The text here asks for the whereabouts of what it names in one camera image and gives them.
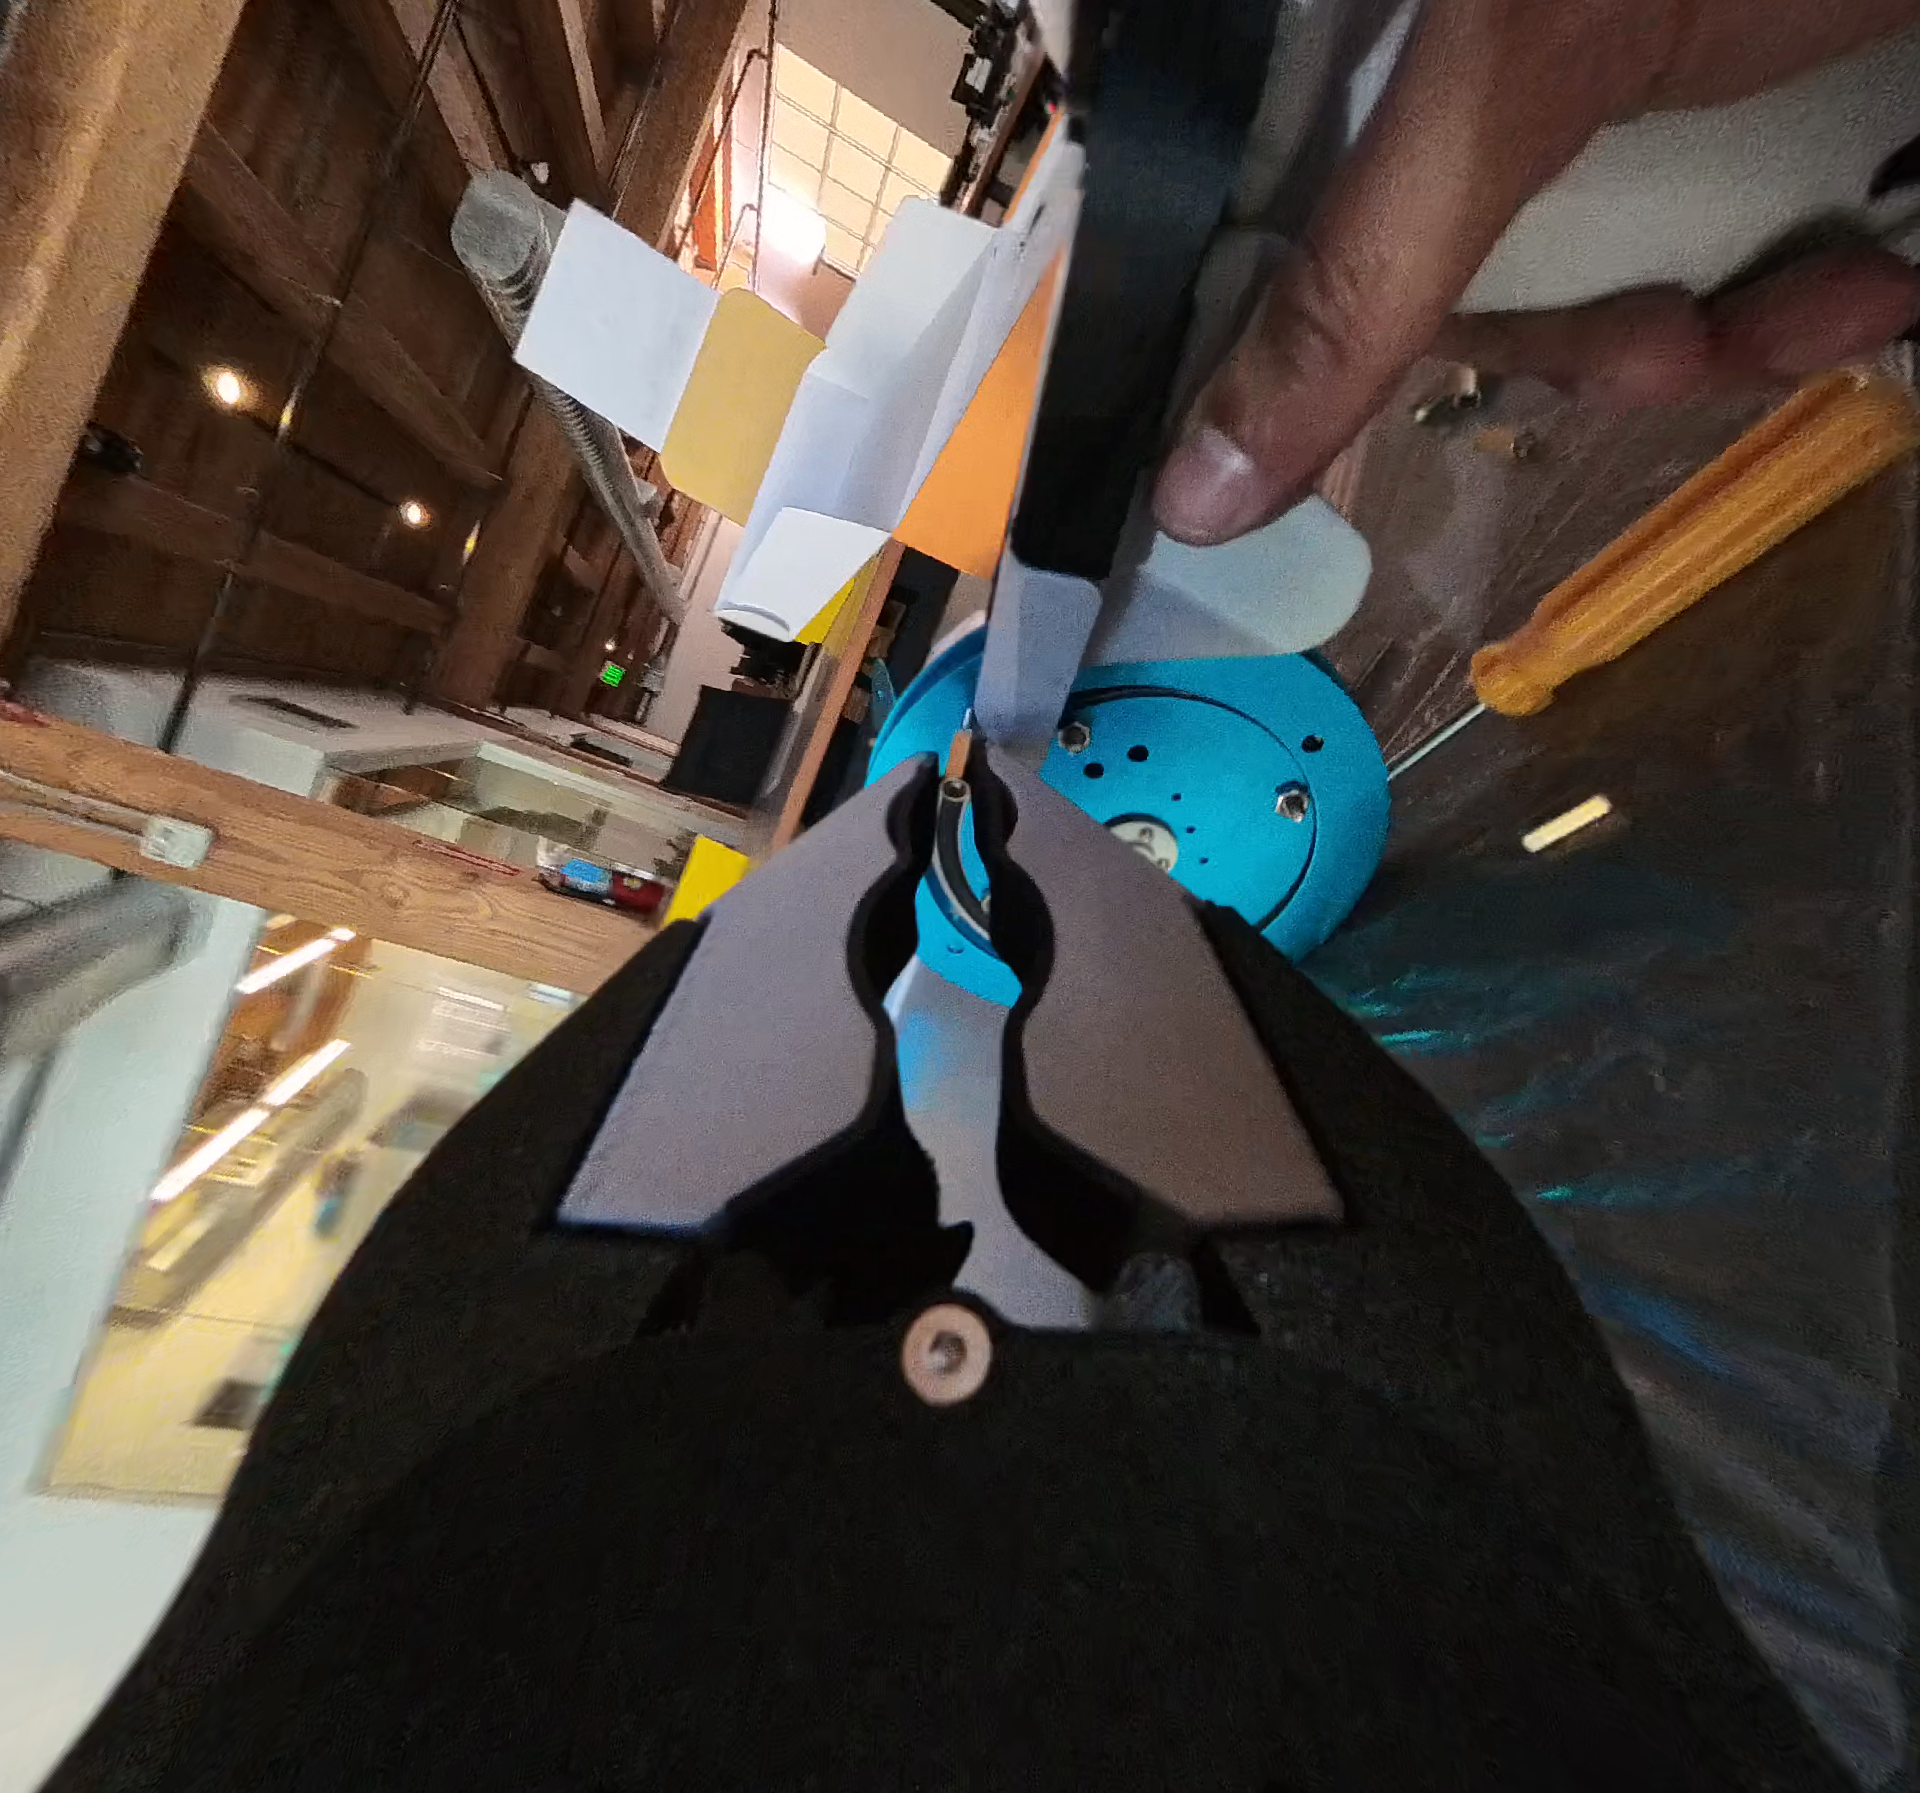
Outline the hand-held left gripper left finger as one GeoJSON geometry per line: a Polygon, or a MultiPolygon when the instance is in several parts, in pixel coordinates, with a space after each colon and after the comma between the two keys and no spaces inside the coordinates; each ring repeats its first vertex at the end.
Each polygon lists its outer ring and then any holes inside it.
{"type": "Polygon", "coordinates": [[[753,1255],[835,1321],[957,1285],[969,1226],[941,1219],[885,1007],[919,947],[939,799],[938,762],[907,761],[694,924],[562,1228],[753,1255]]]}

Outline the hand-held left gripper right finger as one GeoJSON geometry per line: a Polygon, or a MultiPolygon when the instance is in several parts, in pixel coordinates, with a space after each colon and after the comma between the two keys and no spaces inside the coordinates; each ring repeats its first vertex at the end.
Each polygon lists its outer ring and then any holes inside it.
{"type": "Polygon", "coordinates": [[[995,1179],[1018,1230],[1107,1293],[1139,1255],[1337,1230],[1342,1198],[1204,924],[1214,908],[1037,774],[981,761],[1001,1047],[995,1179]]]}

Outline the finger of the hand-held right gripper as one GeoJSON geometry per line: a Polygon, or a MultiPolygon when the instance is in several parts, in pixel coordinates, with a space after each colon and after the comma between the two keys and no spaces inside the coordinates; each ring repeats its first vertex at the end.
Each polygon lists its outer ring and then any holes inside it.
{"type": "Polygon", "coordinates": [[[1078,678],[1103,586],[1005,556],[975,678],[975,723],[998,750],[1047,750],[1078,678]]]}

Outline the blue round turntable base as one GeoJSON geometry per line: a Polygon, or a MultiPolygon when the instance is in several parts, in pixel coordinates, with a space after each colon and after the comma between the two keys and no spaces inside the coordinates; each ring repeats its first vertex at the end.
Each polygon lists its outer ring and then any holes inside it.
{"type": "Polygon", "coordinates": [[[1389,766],[1314,653],[1085,669],[1041,780],[1299,963],[1369,887],[1389,766]]]}

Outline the wood-edged desk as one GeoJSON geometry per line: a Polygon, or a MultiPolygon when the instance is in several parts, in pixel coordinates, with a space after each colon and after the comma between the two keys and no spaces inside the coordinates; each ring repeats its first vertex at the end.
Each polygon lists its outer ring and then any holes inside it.
{"type": "Polygon", "coordinates": [[[855,577],[849,601],[838,609],[826,639],[826,684],[800,738],[800,755],[782,796],[768,851],[789,846],[803,832],[807,806],[817,790],[827,750],[845,714],[858,674],[899,572],[904,546],[885,537],[878,558],[855,577]]]}

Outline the grey desk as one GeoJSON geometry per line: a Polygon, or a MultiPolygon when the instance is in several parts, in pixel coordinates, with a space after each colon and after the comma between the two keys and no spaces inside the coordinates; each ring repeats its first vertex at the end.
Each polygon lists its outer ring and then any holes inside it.
{"type": "Polygon", "coordinates": [[[1572,1579],[1709,1594],[1650,1639],[1516,1625],[1416,1713],[1537,1715],[1469,1789],[1917,1784],[1917,461],[1549,710],[1396,782],[1379,886],[1307,968],[1285,1072],[1368,1209],[1254,1260],[1325,1358],[1512,1494],[1572,1579]]]}

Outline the person's right hand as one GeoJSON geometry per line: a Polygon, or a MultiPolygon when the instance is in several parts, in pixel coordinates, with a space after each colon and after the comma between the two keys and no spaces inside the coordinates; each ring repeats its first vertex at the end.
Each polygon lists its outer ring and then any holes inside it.
{"type": "Polygon", "coordinates": [[[1607,128],[1761,93],[1917,25],[1918,0],[1425,0],[1379,106],[1161,463],[1153,517],[1271,524],[1424,359],[1658,408],[1848,365],[1917,330],[1917,268],[1828,245],[1693,297],[1454,307],[1527,200],[1607,128]]]}

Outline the yellow tray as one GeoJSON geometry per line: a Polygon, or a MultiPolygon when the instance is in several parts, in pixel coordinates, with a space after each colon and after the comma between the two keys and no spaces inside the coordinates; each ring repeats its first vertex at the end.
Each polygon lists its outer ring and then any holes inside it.
{"type": "Polygon", "coordinates": [[[707,836],[696,836],[689,861],[662,913],[662,924],[704,916],[754,871],[754,865],[757,862],[744,851],[707,836]]]}

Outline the orange and white cardboard box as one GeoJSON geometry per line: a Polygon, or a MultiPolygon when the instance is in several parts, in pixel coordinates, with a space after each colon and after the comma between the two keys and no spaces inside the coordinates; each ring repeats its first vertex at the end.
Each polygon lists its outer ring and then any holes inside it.
{"type": "Polygon", "coordinates": [[[716,615],[782,643],[885,541],[989,577],[1008,537],[1078,218],[1083,148],[1056,114],[1008,217],[904,202],[807,365],[716,615]]]}

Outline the yellow box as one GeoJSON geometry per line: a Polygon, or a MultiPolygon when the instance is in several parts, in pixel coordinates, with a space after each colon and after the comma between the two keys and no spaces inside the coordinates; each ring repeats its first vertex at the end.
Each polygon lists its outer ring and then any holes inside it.
{"type": "Polygon", "coordinates": [[[821,647],[842,635],[852,624],[852,618],[858,615],[868,590],[873,589],[873,582],[878,580],[878,572],[884,566],[885,550],[880,550],[876,558],[863,564],[863,568],[858,568],[852,577],[838,589],[829,602],[823,605],[797,635],[797,645],[821,647]]]}

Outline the black equipment case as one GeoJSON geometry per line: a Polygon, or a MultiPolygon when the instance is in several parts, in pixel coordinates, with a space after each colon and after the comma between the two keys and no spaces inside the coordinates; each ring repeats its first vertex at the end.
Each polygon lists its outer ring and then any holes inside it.
{"type": "Polygon", "coordinates": [[[792,703],[703,686],[662,790],[748,811],[773,766],[792,703]]]}

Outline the small grid window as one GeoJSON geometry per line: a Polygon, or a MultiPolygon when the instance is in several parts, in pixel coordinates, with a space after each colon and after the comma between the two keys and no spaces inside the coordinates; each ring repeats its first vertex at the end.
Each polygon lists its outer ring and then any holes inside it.
{"type": "Polygon", "coordinates": [[[849,279],[866,270],[904,202],[938,200],[951,167],[787,47],[773,49],[769,144],[771,245],[849,279]]]}

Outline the yellow upright panel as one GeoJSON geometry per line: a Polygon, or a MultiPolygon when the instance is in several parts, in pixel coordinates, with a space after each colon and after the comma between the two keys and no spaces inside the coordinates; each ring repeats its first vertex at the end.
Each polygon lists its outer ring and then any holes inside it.
{"type": "Polygon", "coordinates": [[[515,362],[646,448],[676,491],[744,525],[823,352],[768,299],[709,287],[576,202],[515,362]]]}

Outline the yellow tool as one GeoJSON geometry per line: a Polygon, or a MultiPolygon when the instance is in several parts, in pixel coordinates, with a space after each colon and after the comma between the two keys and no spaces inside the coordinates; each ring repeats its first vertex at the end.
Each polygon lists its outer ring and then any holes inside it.
{"type": "Polygon", "coordinates": [[[1518,631],[1476,653],[1474,703],[1389,780],[1486,714],[1543,713],[1572,679],[1616,664],[1917,448],[1917,397],[1883,374],[1837,370],[1798,388],[1550,589],[1518,631]]]}

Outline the silver ceiling duct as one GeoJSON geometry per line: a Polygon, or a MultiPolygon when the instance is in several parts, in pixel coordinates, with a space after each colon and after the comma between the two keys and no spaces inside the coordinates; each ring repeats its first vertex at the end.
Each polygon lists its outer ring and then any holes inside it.
{"type": "MultiPolygon", "coordinates": [[[[456,208],[452,245],[511,352],[541,295],[562,224],[562,213],[507,171],[472,175],[456,208]]],[[[558,388],[539,374],[533,388],[559,427],[592,504],[641,572],[663,622],[681,626],[689,605],[681,572],[668,561],[659,541],[657,486],[639,480],[625,439],[611,421],[595,414],[574,390],[558,388]]]]}

